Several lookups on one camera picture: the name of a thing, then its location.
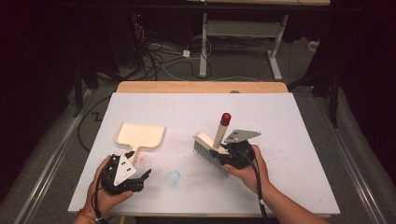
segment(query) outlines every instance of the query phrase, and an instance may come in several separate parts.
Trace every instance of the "table surface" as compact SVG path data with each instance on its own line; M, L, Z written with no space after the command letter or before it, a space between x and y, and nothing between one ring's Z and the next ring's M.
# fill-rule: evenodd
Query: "table surface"
M272 181L281 191L319 216L339 214L297 104L283 83L201 81L122 82L111 98L68 211L75 212L84 203L90 177L103 157L124 150L114 135L125 121L163 125L166 131L160 147L139 151L134 164L139 172L153 170L145 189L116 206L113 215L260 217L254 193L193 152L192 136L214 135L224 110L233 116L229 131L263 133L249 142L261 146Z

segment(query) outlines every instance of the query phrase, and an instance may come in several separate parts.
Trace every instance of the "wooden table edge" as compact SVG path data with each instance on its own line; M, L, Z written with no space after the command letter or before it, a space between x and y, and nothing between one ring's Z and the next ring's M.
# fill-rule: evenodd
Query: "wooden table edge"
M117 92L156 93L285 93L283 82L123 81Z

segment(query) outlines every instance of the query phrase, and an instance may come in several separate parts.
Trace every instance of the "person's right hand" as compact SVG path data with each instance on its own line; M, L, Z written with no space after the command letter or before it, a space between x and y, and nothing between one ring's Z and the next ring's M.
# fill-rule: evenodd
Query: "person's right hand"
M251 146L254 150L254 154L256 155L256 161L259 164L259 169L258 171L260 172L260 178L262 181L262 190L266 189L267 187L272 186L271 182L268 177L268 170L267 170L267 165L264 161L264 158L262 157L262 153L260 152L260 149L258 146L252 145ZM253 192L256 194L258 193L257 191L257 179L256 175L254 173L254 170L251 166L238 170L235 167L225 164L224 169L228 171L231 175L234 175L242 180L242 182Z

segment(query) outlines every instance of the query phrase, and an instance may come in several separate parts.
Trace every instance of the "person's left hand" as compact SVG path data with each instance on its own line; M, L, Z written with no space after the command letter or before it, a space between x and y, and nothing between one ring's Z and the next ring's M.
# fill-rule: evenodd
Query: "person's left hand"
M90 209L93 211L92 208L92 202L93 202L93 194L95 193L95 186L96 182L100 181L98 180L99 174L102 172L103 168L107 165L107 163L110 161L111 156L107 156L104 161L99 165L99 167L96 169L96 173L94 176L93 181L90 184L90 187L88 188L88 193L87 193L87 200L84 205L84 209ZM125 191L119 195L110 195L108 194L104 189L101 189L101 185L99 184L99 190L98 190L98 208L99 211L102 213L104 216L107 214L114 206L116 206L119 203L124 202L125 200L129 199L134 195L132 191Z

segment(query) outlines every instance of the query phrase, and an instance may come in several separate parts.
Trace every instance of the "hand brush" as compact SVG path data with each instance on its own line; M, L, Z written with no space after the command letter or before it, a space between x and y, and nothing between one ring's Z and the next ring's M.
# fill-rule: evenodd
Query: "hand brush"
M219 162L217 157L214 157L213 154L226 154L228 155L227 150L220 145L224 134L227 131L228 125L230 124L231 115L228 113L224 113L221 116L221 121L219 124L218 131L216 133L215 140L211 139L205 133L198 132L193 139L194 149L201 154L205 159L210 161L212 164L217 166L220 170L224 171L223 165Z

